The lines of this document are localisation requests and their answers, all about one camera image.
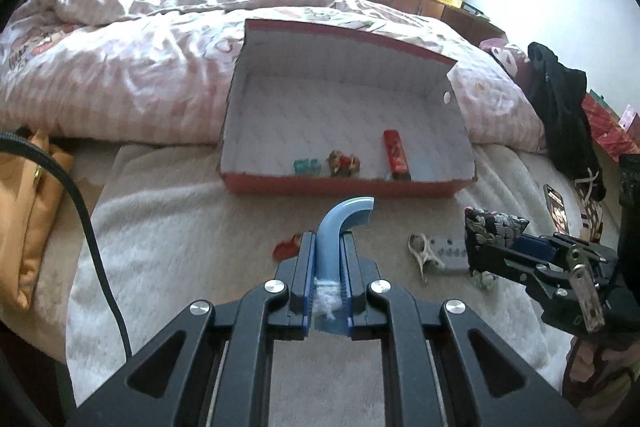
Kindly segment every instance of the red gift bag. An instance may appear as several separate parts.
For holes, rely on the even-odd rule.
[[[591,137],[614,161],[618,161],[621,154],[640,153],[640,147],[589,93],[582,100],[582,108],[591,126]]]

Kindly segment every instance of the blue curved object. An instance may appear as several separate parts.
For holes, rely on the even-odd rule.
[[[374,198],[343,201],[324,216],[316,233],[316,278],[340,282],[340,234],[369,222]]]

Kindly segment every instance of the yellow bag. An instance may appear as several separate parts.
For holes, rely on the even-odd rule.
[[[65,171],[73,157],[37,131],[31,143],[49,153]],[[45,169],[19,156],[0,153],[0,298],[28,310],[42,253],[56,217],[62,185]]]

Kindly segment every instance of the pink floral comforter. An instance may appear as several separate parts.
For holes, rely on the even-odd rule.
[[[0,128],[216,143],[247,18],[347,26],[454,58],[472,142],[538,150],[540,120],[489,55],[440,21],[363,0],[30,0],[0,36]]]

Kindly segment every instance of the small figurine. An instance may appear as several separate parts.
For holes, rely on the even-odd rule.
[[[293,174],[296,176],[318,176],[321,169],[318,158],[304,158],[293,162]]]
[[[332,176],[348,177],[352,174],[360,172],[360,160],[353,154],[347,156],[342,154],[341,151],[331,151],[329,158],[326,159],[329,163],[329,169]]]

